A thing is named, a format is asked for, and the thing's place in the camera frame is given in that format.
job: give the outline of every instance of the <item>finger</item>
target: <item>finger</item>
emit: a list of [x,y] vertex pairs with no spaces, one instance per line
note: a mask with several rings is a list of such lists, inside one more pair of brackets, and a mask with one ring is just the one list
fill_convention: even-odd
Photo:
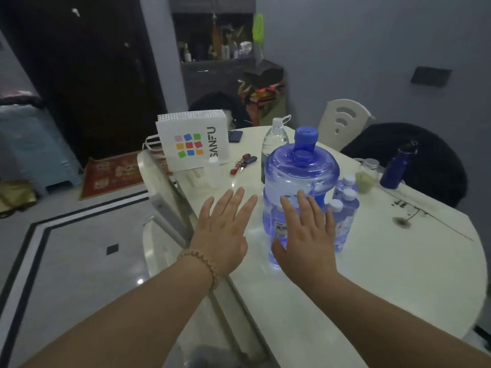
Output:
[[326,233],[328,234],[329,238],[334,240],[336,233],[336,222],[334,221],[334,217],[332,216],[330,210],[326,212]]
[[301,226],[297,210],[288,201],[288,199],[284,196],[281,196],[279,198],[279,201],[281,203],[281,207],[283,208],[283,212],[285,213],[287,230],[290,231],[295,227]]
[[239,187],[234,196],[230,199],[227,206],[225,207],[224,212],[222,213],[226,219],[233,221],[235,215],[237,214],[237,209],[239,209],[239,205],[242,203],[242,199],[244,197],[244,188]]
[[236,230],[238,230],[240,235],[243,235],[244,231],[246,230],[250,216],[252,215],[252,211],[254,210],[256,204],[257,195],[252,195],[235,216],[234,226],[236,227]]
[[213,213],[211,215],[212,218],[216,218],[224,212],[224,209],[233,194],[234,191],[232,191],[232,189],[229,189],[224,193],[224,195],[217,201],[217,205],[215,205],[215,208],[213,209]]
[[297,199],[300,208],[300,223],[302,226],[315,227],[314,212],[302,190],[298,192]]
[[198,223],[196,224],[197,226],[202,227],[206,223],[208,218],[210,218],[210,209],[212,209],[212,205],[213,205],[214,200],[215,200],[214,197],[209,197],[203,203],[203,206],[201,207],[201,210],[199,211]]
[[282,267],[282,265],[285,264],[286,250],[283,245],[281,245],[278,238],[273,240],[273,243],[271,244],[271,252],[273,253],[274,258],[276,258],[278,265]]
[[317,204],[316,200],[312,196],[309,196],[307,200],[310,203],[312,212],[314,213],[315,225],[318,228],[324,228],[326,222],[324,220],[324,213],[322,213],[321,207],[319,206],[319,204]]
[[244,259],[244,257],[246,256],[247,249],[248,248],[249,248],[249,244],[247,243],[246,237],[243,236],[242,237],[242,241],[241,241],[241,248],[240,248],[240,251],[241,251],[241,262]]

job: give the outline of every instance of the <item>white paper bag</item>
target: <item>white paper bag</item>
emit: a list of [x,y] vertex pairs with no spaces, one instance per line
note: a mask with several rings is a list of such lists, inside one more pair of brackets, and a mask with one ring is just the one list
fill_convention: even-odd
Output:
[[220,164],[228,162],[227,119],[222,110],[159,115],[156,124],[170,171],[201,168],[212,156],[218,156]]

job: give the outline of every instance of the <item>colorful square logo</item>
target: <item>colorful square logo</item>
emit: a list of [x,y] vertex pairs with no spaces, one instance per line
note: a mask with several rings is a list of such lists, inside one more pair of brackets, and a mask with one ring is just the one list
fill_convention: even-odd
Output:
[[174,136],[177,155],[180,159],[186,156],[203,155],[203,143],[200,133],[188,133]]

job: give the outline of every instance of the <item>glass jar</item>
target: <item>glass jar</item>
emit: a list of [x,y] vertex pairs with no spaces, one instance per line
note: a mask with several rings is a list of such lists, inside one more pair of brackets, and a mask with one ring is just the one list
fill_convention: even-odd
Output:
[[358,172],[354,175],[358,185],[358,193],[366,194],[370,192],[378,180],[379,162],[375,159],[365,159],[359,167]]

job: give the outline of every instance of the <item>wall switch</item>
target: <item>wall switch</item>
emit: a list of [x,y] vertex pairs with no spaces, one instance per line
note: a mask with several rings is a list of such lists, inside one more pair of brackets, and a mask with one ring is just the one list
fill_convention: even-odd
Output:
[[411,84],[436,86],[442,88],[447,85],[452,70],[445,70],[434,67],[416,67],[412,75]]

